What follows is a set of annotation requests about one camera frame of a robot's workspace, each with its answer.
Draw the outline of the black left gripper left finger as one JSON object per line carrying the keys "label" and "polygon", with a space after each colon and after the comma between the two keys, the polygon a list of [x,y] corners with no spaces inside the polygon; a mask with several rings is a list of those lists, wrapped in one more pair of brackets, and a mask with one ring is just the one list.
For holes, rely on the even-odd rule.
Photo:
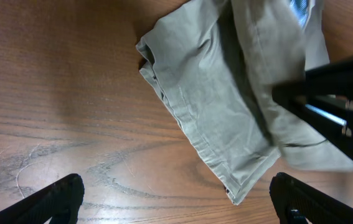
{"label": "black left gripper left finger", "polygon": [[0,223],[76,224],[84,193],[81,176],[69,174],[0,211]]}

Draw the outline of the grey-green shorts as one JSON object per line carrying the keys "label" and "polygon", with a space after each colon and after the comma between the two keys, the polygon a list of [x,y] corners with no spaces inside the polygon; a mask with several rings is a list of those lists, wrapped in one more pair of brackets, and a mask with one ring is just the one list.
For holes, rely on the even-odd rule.
{"label": "grey-green shorts", "polygon": [[193,0],[136,46],[141,75],[235,205],[279,158],[295,169],[353,171],[353,160],[271,96],[329,63],[323,5]]}

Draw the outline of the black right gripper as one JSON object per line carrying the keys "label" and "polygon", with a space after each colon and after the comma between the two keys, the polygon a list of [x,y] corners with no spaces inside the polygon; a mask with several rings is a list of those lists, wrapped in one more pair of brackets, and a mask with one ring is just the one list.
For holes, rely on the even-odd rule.
{"label": "black right gripper", "polygon": [[353,57],[309,70],[305,82],[282,83],[271,93],[275,102],[353,160]]}

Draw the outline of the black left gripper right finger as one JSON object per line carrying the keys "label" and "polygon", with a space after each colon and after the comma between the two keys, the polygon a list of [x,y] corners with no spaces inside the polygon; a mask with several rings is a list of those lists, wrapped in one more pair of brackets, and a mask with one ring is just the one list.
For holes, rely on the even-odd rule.
{"label": "black left gripper right finger", "polygon": [[270,183],[270,197],[281,224],[353,223],[353,208],[284,173]]}

